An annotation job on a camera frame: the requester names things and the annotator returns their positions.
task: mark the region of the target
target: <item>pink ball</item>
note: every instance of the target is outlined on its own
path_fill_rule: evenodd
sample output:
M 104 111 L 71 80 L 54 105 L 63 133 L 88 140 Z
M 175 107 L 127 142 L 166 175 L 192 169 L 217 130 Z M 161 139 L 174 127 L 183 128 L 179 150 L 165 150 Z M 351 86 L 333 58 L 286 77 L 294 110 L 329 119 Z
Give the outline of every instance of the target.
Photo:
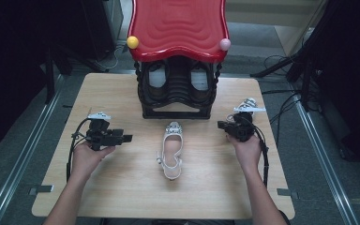
M 220 41 L 220 49 L 222 51 L 228 51 L 231 47 L 231 42 L 229 39 L 224 38 Z

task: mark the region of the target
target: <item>yellow ball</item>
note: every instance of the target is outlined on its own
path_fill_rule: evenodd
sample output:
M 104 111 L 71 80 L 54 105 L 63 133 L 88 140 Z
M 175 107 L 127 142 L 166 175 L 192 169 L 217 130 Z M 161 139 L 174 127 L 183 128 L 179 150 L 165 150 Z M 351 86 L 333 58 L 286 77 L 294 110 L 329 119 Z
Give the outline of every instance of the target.
M 130 36 L 127 38 L 127 46 L 130 49 L 136 49 L 139 46 L 139 40 L 134 36 Z

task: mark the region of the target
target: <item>white shoe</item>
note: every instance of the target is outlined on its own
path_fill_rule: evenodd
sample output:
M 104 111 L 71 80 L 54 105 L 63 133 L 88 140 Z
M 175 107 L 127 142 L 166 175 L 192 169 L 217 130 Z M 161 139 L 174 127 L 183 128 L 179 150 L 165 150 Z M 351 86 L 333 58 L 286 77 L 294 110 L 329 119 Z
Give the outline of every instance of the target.
M 183 150 L 183 130 L 177 122 L 166 126 L 163 135 L 162 154 L 157 153 L 157 162 L 162 166 L 165 176 L 174 180 L 181 174 L 182 160 L 179 158 Z

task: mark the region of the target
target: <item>wooden table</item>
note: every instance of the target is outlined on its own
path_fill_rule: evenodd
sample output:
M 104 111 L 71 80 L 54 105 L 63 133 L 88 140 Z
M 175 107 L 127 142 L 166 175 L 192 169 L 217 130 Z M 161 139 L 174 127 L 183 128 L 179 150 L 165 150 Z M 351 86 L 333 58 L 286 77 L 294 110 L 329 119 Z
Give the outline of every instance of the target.
M 54 185 L 54 190 L 37 195 L 33 214 L 46 217 L 57 201 L 66 184 L 71 134 L 92 108 L 91 113 L 113 116 L 109 128 L 123 128 L 133 140 L 117 146 L 92 174 L 83 193 L 80 217 L 251 218 L 244 175 L 233 146 L 218 128 L 218 121 L 225 121 L 245 98 L 255 98 L 259 107 L 264 107 L 256 80 L 219 78 L 211 118 L 177 120 L 183 127 L 183 171 L 170 181 L 156 158 L 165 127 L 172 120 L 143 119 L 135 75 L 88 74 L 42 183 Z M 174 103 L 165 110 L 178 111 L 181 107 L 186 108 Z M 253 122 L 269 147 L 268 191 L 277 207 L 293 218 L 291 197 L 277 193 L 277 188 L 288 186 L 266 112 L 257 112 Z

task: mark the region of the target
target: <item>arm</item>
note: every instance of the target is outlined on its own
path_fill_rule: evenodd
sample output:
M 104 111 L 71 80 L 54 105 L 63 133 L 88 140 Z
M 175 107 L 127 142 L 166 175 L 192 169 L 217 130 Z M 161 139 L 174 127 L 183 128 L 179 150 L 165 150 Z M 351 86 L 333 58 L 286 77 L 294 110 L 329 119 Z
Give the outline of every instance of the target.
M 227 138 L 235 148 L 236 157 L 247 180 L 253 223 L 286 225 L 259 174 L 258 164 L 262 153 L 260 140 L 254 135 L 247 142 L 239 142 L 231 135 L 227 135 Z
M 71 176 L 44 224 L 75 224 L 87 180 L 99 162 L 114 149 L 106 147 L 95 152 L 89 142 L 76 146 Z

